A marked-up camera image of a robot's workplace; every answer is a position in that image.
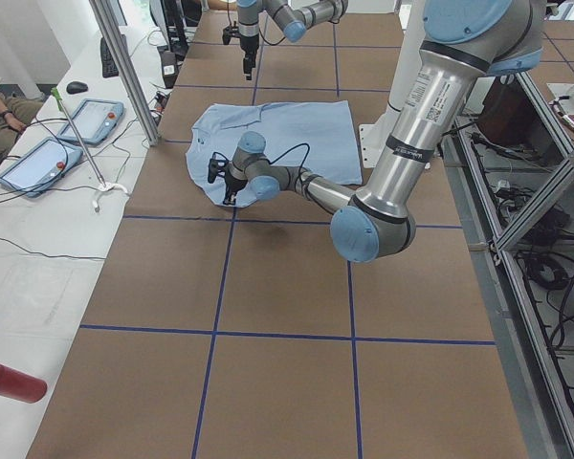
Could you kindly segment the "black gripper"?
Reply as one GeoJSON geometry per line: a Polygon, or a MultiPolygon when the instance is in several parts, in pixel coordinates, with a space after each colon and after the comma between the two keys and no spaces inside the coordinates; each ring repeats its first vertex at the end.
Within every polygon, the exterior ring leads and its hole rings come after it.
{"type": "Polygon", "coordinates": [[[258,36],[240,36],[240,48],[244,52],[243,74],[247,80],[253,78],[253,67],[256,66],[258,36]]]}
{"type": "Polygon", "coordinates": [[[237,199],[237,193],[245,188],[247,180],[236,178],[233,175],[231,175],[231,173],[226,172],[224,181],[226,184],[226,194],[223,200],[223,204],[235,205],[237,199]]]}

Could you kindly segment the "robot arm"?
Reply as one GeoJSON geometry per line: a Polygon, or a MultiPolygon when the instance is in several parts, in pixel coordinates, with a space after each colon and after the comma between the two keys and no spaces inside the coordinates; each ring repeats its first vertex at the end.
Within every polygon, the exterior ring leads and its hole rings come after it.
{"type": "Polygon", "coordinates": [[[415,236],[408,198],[435,147],[481,77],[513,75],[541,59],[542,1],[417,1],[408,34],[420,34],[419,68],[405,104],[386,136],[368,182],[350,189],[302,166],[272,164],[264,138],[241,137],[229,160],[211,161],[211,178],[226,184],[224,204],[249,188],[267,201],[293,191],[331,216],[336,251],[352,262],[369,262],[405,250],[415,236]]]}
{"type": "Polygon", "coordinates": [[[266,11],[270,18],[292,43],[299,41],[305,33],[323,22],[339,21],[348,8],[347,0],[319,1],[293,9],[284,0],[237,0],[237,31],[240,48],[244,52],[243,73],[247,80],[252,79],[259,49],[259,15],[266,11]]]}

